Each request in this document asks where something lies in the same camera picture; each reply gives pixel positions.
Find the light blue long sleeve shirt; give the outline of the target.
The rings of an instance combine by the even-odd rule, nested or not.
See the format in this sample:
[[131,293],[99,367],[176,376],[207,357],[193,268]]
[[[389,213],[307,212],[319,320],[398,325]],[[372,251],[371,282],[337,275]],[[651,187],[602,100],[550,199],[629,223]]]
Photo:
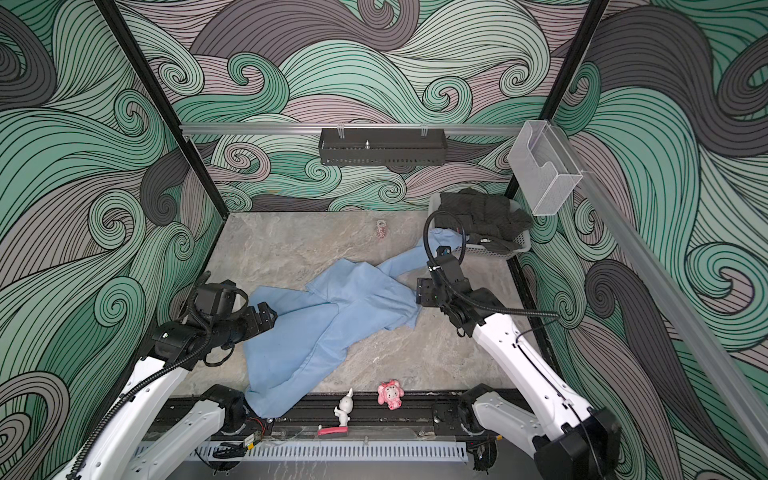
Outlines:
[[340,259],[302,290],[257,288],[250,304],[266,303],[278,318],[244,344],[249,407],[262,418],[280,417],[344,362],[351,345],[380,330],[414,327],[421,307],[399,276],[425,267],[437,247],[461,243],[459,233],[435,228],[377,266]]

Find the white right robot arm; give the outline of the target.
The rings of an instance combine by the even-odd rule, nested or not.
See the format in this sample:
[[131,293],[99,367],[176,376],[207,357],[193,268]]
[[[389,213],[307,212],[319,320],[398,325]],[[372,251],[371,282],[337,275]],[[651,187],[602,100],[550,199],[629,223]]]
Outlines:
[[544,479],[614,479],[622,427],[606,407],[595,408],[550,367],[514,319],[525,309],[504,307],[486,288],[474,289],[461,269],[462,256],[448,245],[433,249],[432,212],[422,229],[428,278],[418,282],[417,302],[439,309],[461,337],[473,339],[513,381],[526,405],[478,386],[464,396],[467,430],[501,435],[529,455]]

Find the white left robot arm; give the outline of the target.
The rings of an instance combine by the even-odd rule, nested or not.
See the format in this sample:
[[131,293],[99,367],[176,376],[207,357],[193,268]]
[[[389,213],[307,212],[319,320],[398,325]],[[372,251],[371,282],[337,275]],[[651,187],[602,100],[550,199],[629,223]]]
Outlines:
[[58,478],[165,479],[205,440],[247,429],[243,393],[214,385],[159,439],[139,448],[171,394],[198,363],[221,366],[208,360],[212,350],[233,352],[271,330],[277,318],[267,303],[251,305],[234,282],[202,280],[188,295],[180,318],[153,334],[125,388]]

